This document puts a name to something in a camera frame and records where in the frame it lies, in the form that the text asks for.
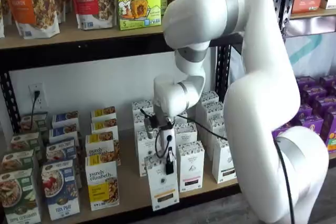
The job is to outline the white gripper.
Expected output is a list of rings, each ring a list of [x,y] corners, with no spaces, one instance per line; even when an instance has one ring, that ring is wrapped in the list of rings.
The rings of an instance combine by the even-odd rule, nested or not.
[[[158,158],[166,158],[165,172],[167,175],[174,173],[174,156],[175,156],[175,117],[157,115],[158,129],[156,155]]]

